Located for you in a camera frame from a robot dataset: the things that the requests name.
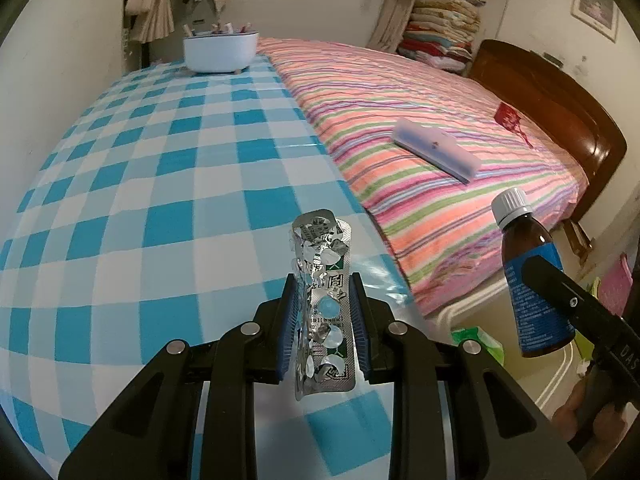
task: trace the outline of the brown glass bottle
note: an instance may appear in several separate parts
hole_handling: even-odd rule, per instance
[[[509,222],[503,231],[502,238],[502,262],[506,264],[514,258],[521,256],[532,249],[544,244],[552,244],[553,239],[544,226],[538,222],[531,213],[525,213]],[[569,335],[560,341],[551,343],[544,348],[535,351],[522,351],[523,357],[539,357],[555,352],[568,345],[575,334]]]

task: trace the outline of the white box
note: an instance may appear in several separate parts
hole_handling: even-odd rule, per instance
[[[257,32],[184,38],[184,61],[194,72],[235,72],[249,66],[258,48]]]

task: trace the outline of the human hand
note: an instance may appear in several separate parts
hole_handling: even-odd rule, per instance
[[[586,378],[574,386],[567,402],[556,410],[551,418],[551,425],[560,435],[570,441],[578,431],[578,420],[575,412],[580,408],[587,389]],[[593,421],[593,439],[588,445],[588,451],[581,457],[582,465],[588,477],[607,461],[613,450],[624,437],[627,424],[622,413],[616,411],[615,406],[607,404]]]

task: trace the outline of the checkered tablecloth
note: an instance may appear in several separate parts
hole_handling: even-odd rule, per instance
[[[317,208],[351,225],[352,271],[401,310],[404,281],[265,57],[239,75],[157,66],[100,95],[0,252],[0,404],[39,462],[55,477],[167,341],[217,339],[278,297],[290,222]],[[258,386],[261,478],[386,478],[391,413],[362,381],[301,403],[290,382]]]

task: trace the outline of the foil blister pack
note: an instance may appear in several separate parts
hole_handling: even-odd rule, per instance
[[[296,399],[347,392],[356,384],[348,291],[351,227],[319,209],[296,218],[291,241],[300,302]]]

